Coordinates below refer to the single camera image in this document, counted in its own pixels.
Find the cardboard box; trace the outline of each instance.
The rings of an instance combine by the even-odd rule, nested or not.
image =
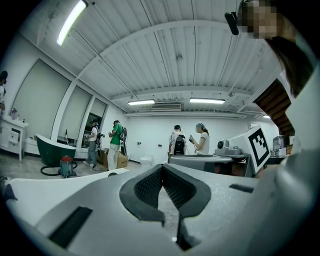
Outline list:
[[[128,166],[128,162],[129,162],[129,156],[124,156],[121,152],[119,152],[119,156],[118,156],[118,163],[116,168],[124,168]]]
[[[107,169],[109,168],[108,166],[108,152],[109,149],[106,148],[105,151],[103,152],[103,166],[106,167]],[[128,166],[128,161],[129,161],[129,156],[124,156],[121,152],[119,152],[119,156],[118,156],[118,161],[117,161],[117,165],[116,168],[124,168]]]

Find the window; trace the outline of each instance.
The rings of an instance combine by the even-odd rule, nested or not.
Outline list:
[[[59,105],[70,81],[52,70],[42,61],[37,61],[23,81],[13,107],[20,119],[29,124],[27,137],[40,134],[51,138]]]
[[[74,88],[63,113],[59,127],[58,142],[66,143],[65,137],[67,135],[68,144],[74,147],[77,146],[80,127],[90,99],[90,94],[77,86]]]
[[[90,114],[85,124],[84,134],[91,134],[92,130],[92,122],[98,122],[98,129],[101,130],[102,126],[102,118],[104,116],[107,105],[103,104],[100,100],[95,99],[90,110]],[[89,146],[89,142],[86,140],[82,140],[82,148],[87,148]]]

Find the white wall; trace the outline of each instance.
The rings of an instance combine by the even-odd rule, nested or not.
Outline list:
[[[169,148],[169,136],[174,126],[180,125],[185,137],[192,135],[199,141],[200,134],[196,133],[196,124],[204,123],[210,134],[210,150],[212,154],[217,148],[218,141],[230,139],[249,129],[248,123],[260,124],[266,136],[269,148],[272,140],[279,135],[277,126],[271,120],[243,119],[197,119],[197,118],[129,118],[127,125],[128,139],[127,150],[130,159],[139,161],[143,154],[153,154],[154,163],[160,164],[167,159]],[[187,141],[187,148],[191,155],[194,154],[194,146]]]

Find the green bathtub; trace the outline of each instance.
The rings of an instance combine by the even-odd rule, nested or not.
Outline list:
[[[52,141],[39,134],[36,135],[36,143],[42,162],[47,166],[59,167],[63,156],[75,159],[76,148]]]

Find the freestanding bathtub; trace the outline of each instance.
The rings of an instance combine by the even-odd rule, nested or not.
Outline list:
[[[59,167],[63,156],[75,158],[76,148],[52,141],[39,134],[36,135],[36,143],[39,149],[42,162],[51,167]]]

